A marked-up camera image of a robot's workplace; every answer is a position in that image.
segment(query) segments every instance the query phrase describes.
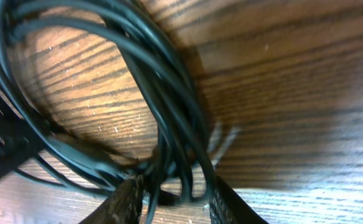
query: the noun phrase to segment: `coiled cable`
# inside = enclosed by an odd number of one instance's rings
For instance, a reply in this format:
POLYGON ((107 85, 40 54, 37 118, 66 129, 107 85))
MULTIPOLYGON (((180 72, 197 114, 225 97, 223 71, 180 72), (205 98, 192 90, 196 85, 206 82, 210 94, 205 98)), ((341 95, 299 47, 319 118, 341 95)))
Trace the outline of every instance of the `coiled cable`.
POLYGON ((177 204, 201 201, 212 195, 215 177, 206 153, 209 130, 193 81, 175 48, 138 2, 31 0, 21 1, 14 7, 11 1, 0 0, 0 89, 47 145, 46 150, 98 188, 83 187, 68 180, 38 155, 35 157, 38 164, 60 184, 38 179, 20 170, 17 171, 19 175, 40 184, 103 197, 111 194, 125 178, 143 175, 147 191, 151 194, 147 223, 152 221, 160 197, 166 198, 166 204, 177 204), (70 17, 31 19, 29 16, 62 6, 94 12, 102 17, 105 26, 70 17), (88 151, 73 151, 80 159, 92 160, 91 167, 84 167, 68 156, 70 149, 61 149, 63 142, 53 138, 53 135, 64 133, 56 133, 53 125, 47 124, 47 120, 28 104, 11 71, 6 50, 28 33, 49 26, 84 30, 106 38, 118 46, 158 124, 157 152, 151 158, 124 166, 108 161, 103 156, 103 159, 100 156, 86 158, 86 155, 93 155, 88 151), (191 167, 196 163, 202 167, 206 181, 206 189, 200 197, 192 196, 191 167), (173 177, 181 180, 180 196, 163 192, 160 188, 163 181, 173 177))

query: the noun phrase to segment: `cable bundle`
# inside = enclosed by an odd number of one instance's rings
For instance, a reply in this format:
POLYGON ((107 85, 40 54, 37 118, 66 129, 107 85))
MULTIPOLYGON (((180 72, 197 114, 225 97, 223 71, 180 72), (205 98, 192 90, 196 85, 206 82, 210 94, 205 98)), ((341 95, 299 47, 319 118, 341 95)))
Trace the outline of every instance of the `cable bundle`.
POLYGON ((0 0, 0 89, 45 143, 46 150, 98 188, 88 188, 68 180, 38 155, 35 160, 60 183, 38 179, 23 171, 16 172, 34 182, 107 197, 124 179, 140 175, 151 194, 147 223, 153 219, 156 205, 196 202, 212 195, 214 170, 206 153, 209 132, 197 101, 197 93, 176 50, 134 1, 101 0, 0 0), (83 19, 62 16, 35 17, 54 7, 73 7, 94 12, 105 26, 83 19), (28 33, 49 26, 73 27, 114 42, 158 124, 158 146, 149 159, 121 165, 95 146, 74 139, 53 123, 47 122, 28 104, 11 71, 6 48, 28 33), (192 196, 191 167, 199 163, 206 180, 200 197, 192 196), (181 194, 163 192, 161 183, 168 178, 181 180, 181 194))

